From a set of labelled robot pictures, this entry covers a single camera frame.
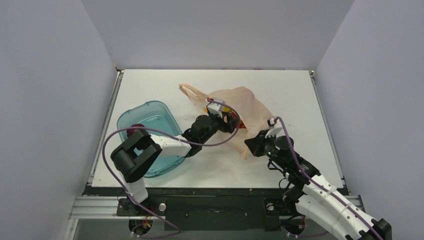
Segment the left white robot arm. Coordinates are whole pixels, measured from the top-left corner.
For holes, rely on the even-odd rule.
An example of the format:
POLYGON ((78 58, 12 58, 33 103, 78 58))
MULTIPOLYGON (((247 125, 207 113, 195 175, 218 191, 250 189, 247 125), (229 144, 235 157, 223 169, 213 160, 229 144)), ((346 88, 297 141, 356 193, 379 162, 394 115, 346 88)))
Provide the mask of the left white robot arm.
POLYGON ((229 133, 233 138, 242 124, 238 114, 224 112, 222 116, 200 115, 182 135, 172 136, 144 126, 132 126, 132 134, 112 151, 110 158, 123 177, 123 188, 129 199, 129 208, 136 215, 149 209, 144 176, 157 158, 190 158, 204 147, 217 132, 229 133))

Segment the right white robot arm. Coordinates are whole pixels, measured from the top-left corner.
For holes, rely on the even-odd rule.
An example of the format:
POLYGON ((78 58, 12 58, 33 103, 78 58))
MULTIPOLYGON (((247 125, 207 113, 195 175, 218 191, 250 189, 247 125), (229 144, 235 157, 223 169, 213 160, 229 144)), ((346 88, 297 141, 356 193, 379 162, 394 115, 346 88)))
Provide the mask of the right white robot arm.
POLYGON ((338 240, 391 240, 392 226, 355 206, 320 171, 294 150, 294 140, 267 136, 266 130, 244 143, 255 157, 266 156, 293 185, 283 194, 282 207, 304 215, 338 240))

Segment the orange plastic bag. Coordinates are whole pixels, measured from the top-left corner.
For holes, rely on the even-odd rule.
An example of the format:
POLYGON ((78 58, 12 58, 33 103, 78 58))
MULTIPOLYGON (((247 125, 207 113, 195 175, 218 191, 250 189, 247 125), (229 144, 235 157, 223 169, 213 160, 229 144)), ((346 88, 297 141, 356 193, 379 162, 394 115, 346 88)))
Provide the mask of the orange plastic bag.
POLYGON ((240 129, 227 144, 236 150, 244 160, 251 155, 244 140, 254 138, 261 130, 267 129, 267 120, 274 116, 255 97, 254 93, 244 86, 204 93, 189 84, 180 83, 179 90, 188 97, 194 108, 201 114, 206 113, 207 98, 222 100, 237 111, 245 128, 240 129))

